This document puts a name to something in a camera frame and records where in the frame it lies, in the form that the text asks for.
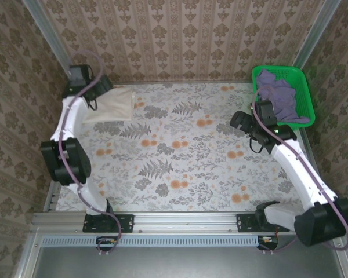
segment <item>gray table surface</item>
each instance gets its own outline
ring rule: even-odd
[[[280,242],[291,239],[281,237]],[[121,247],[109,255],[99,255],[91,247],[48,247],[41,250],[34,277],[337,278],[343,275],[335,252],[322,245],[307,248],[296,242],[273,255],[262,254],[256,247]]]

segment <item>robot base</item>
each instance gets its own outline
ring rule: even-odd
[[[272,201],[259,204],[256,206],[256,211],[252,213],[237,214],[237,229],[239,233],[251,233],[251,232],[275,232],[276,228],[279,232],[289,232],[284,227],[270,224],[264,214],[264,209],[271,204],[277,204],[279,202]]]
[[[113,213],[110,203],[107,201],[108,213]],[[134,215],[133,214],[114,214],[121,224],[122,233],[132,233],[134,227]],[[112,217],[104,214],[89,215],[87,214],[84,219],[84,226],[82,227],[84,233],[117,233],[118,227],[116,221]]]

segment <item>cable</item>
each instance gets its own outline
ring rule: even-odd
[[[109,252],[113,251],[113,249],[114,249],[114,247],[115,247],[116,245],[113,245],[113,246],[112,246],[110,249],[108,249],[107,251],[102,251],[102,250],[100,249],[100,245],[101,245],[102,242],[108,242],[108,241],[112,242],[112,240],[113,240],[113,241],[116,241],[115,239],[112,239],[112,238],[104,238],[104,239],[99,239],[99,240],[98,240],[97,250],[99,251],[99,255],[101,255],[101,254],[104,253],[104,252],[108,255]]]
[[[345,221],[345,219],[343,218],[343,216],[341,215],[340,211],[336,208],[335,204],[333,203],[333,201],[330,199],[330,197],[327,195],[327,193],[325,192],[324,188],[321,186],[321,184],[319,183],[319,181],[317,181],[316,177],[314,176],[314,174],[311,172],[311,170],[309,169],[308,165],[306,164],[306,162],[303,160],[303,158],[298,154],[298,152],[291,147],[289,144],[287,144],[284,140],[282,140],[281,138],[279,138],[278,136],[276,136],[273,132],[271,132],[263,123],[262,121],[259,119],[256,110],[255,110],[255,99],[256,96],[258,95],[258,93],[260,92],[260,90],[262,89],[267,89],[270,92],[273,91],[273,88],[270,85],[264,85],[262,87],[260,87],[255,94],[253,95],[253,100],[252,100],[252,111],[254,114],[254,117],[256,119],[256,121],[258,122],[258,124],[260,124],[260,126],[262,127],[262,129],[264,129],[269,135],[271,135],[273,138],[275,138],[278,142],[280,142],[281,144],[285,145],[295,156],[296,158],[301,162],[301,164],[303,165],[304,169],[307,171],[307,173],[309,174],[309,176],[312,178],[312,180],[314,181],[315,185],[317,186],[317,188],[320,190],[320,192],[323,194],[323,196],[325,197],[325,199],[327,200],[327,202],[330,204],[330,206],[332,207],[333,211],[335,212],[335,214],[338,216],[339,220],[341,221],[341,223],[343,224],[346,233],[347,233],[347,243],[344,247],[335,247],[332,246],[328,243],[326,243],[326,245],[328,247],[330,247],[333,250],[336,251],[344,251],[348,249],[348,224]]]
[[[94,100],[94,104],[95,104],[94,107],[92,107],[92,105],[90,104],[90,101],[86,101],[86,103],[88,103],[88,107],[89,107],[91,110],[97,111],[97,109],[98,109],[97,99]]]
[[[81,50],[81,51],[77,51],[75,52],[71,57],[70,57],[70,61],[72,59],[72,57],[74,57],[76,54],[81,54],[81,53],[88,53],[88,54],[91,54],[93,55],[94,57],[97,58],[98,62],[99,62],[99,73],[97,75],[97,77],[95,77],[95,79],[93,81],[91,81],[90,84],[88,84],[86,87],[84,87],[78,94],[75,95],[75,97],[71,100],[70,104],[68,105],[65,113],[64,113],[64,117],[63,117],[63,121],[62,121],[62,125],[61,125],[61,129],[60,129],[60,133],[59,133],[59,139],[58,139],[58,149],[59,149],[59,155],[61,157],[61,160],[64,164],[64,167],[66,168],[67,172],[69,173],[70,177],[72,178],[72,180],[78,185],[78,188],[77,188],[77,193],[78,193],[78,196],[80,198],[80,200],[87,206],[89,207],[90,209],[94,210],[95,212],[97,213],[100,213],[100,214],[104,214],[104,215],[107,215],[107,216],[110,216],[113,218],[113,220],[116,221],[116,224],[118,226],[118,237],[117,237],[117,240],[115,241],[115,244],[112,246],[111,250],[110,251],[113,251],[113,249],[116,248],[117,244],[118,244],[118,241],[119,239],[121,238],[121,224],[119,222],[119,220],[117,219],[117,217],[112,214],[112,213],[108,213],[106,211],[101,211],[101,210],[98,210],[97,208],[91,206],[85,199],[84,197],[82,197],[81,195],[81,189],[82,189],[82,184],[78,181],[77,177],[74,175],[74,173],[72,172],[71,168],[70,168],[70,165],[68,164],[67,162],[67,159],[63,153],[63,146],[62,146],[62,140],[63,140],[63,134],[65,133],[65,126],[66,126],[66,121],[67,121],[67,117],[68,117],[68,114],[70,113],[71,109],[72,109],[72,105],[75,103],[76,99],[81,97],[85,92],[87,92],[90,88],[92,88],[95,84],[98,83],[98,81],[102,78],[102,75],[103,75],[103,63],[102,63],[102,60],[100,59],[100,57],[95,54],[94,52],[91,52],[89,50]]]
[[[278,227],[277,227],[277,225],[276,225],[276,233],[274,234],[274,236],[277,239],[277,246],[276,246],[276,249],[277,249],[277,247],[278,247]]]
[[[294,237],[294,239],[293,239],[291,242],[289,242],[288,244],[286,244],[284,247],[281,247],[281,248],[275,249],[275,250],[271,250],[271,249],[269,249],[267,246],[265,246],[265,245],[263,245],[263,244],[260,244],[260,243],[259,243],[259,245],[262,246],[263,248],[265,248],[266,250],[270,251],[271,254],[273,254],[273,253],[277,253],[277,252],[280,252],[280,251],[285,250],[285,249],[288,248],[289,246],[293,245],[294,242],[296,242],[297,239],[298,239],[298,237]]]
[[[252,141],[253,141],[253,138],[250,137],[250,142],[249,142],[249,147],[250,147],[250,149],[251,149],[254,153],[261,153],[262,150],[264,149],[264,147],[261,146],[260,149],[259,149],[258,151],[254,151],[253,145],[252,145],[252,144],[253,144]]]

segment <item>wall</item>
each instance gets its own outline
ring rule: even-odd
[[[39,151],[66,76],[21,1],[0,0],[0,277],[17,264],[50,178]]]
[[[69,53],[97,52],[113,82],[141,82],[250,80],[256,65],[291,65],[323,1],[41,3]]]
[[[348,0],[342,0],[303,71],[316,111],[309,140],[323,180],[348,197]]]

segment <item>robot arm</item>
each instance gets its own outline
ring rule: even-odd
[[[66,110],[69,108],[75,95],[90,84],[94,78],[93,75],[89,76],[89,69],[90,66],[88,65],[74,65],[70,67],[70,80],[63,92],[63,108],[57,129],[53,136],[51,136],[50,141],[41,143],[40,150],[45,159],[50,176],[54,181],[68,186],[76,195],[80,194],[91,207],[99,211],[108,210],[108,212],[111,213],[111,207],[107,199],[102,197],[97,187],[92,184],[92,180],[90,179],[90,160],[77,140],[88,108],[90,107],[93,109],[90,102],[95,101],[98,96],[104,94],[113,87],[108,77],[103,75],[101,80],[97,82],[94,87],[90,88],[82,97],[78,97],[73,102],[66,119],[65,128],[63,131],[61,130]],[[81,189],[74,183],[61,161],[57,146],[61,132],[63,132],[62,148],[64,156],[67,159],[72,173],[81,183]],[[92,210],[89,206],[85,206],[85,208],[86,214],[88,215],[100,215],[100,213]]]
[[[296,136],[289,126],[278,126],[270,101],[255,102],[256,113],[262,123],[276,136],[290,145],[308,165],[310,172],[320,183],[318,189],[311,175],[303,167],[302,162],[284,144],[266,133],[257,123],[253,115],[238,111],[231,120],[231,126],[240,128],[250,135],[251,140],[258,141],[268,153],[279,162],[290,178],[302,201],[303,210],[292,208],[279,202],[268,202],[257,207],[256,219],[260,227],[264,225],[279,225],[295,231],[300,241],[306,246],[325,242],[346,233],[345,227],[333,211],[327,199],[322,194],[325,191],[345,221],[348,223],[348,199],[340,199],[322,181],[312,165],[308,162]]]
[[[78,185],[73,182],[66,168],[64,167],[57,146],[59,134],[61,132],[61,123],[64,118],[69,103],[74,97],[69,96],[63,99],[63,109],[58,127],[51,137],[50,141],[41,143],[41,152],[44,156],[46,165],[54,181],[59,181],[62,185],[68,186],[76,195],[78,194]],[[93,185],[91,174],[90,160],[85,153],[81,144],[77,140],[80,134],[82,121],[88,110],[87,103],[84,98],[76,99],[71,107],[66,121],[66,128],[63,135],[63,153],[65,154],[68,164],[71,166],[72,172],[82,184],[81,196],[93,207],[100,211],[107,210],[107,199],[104,198]],[[99,213],[85,206],[86,213],[89,215],[99,215]]]

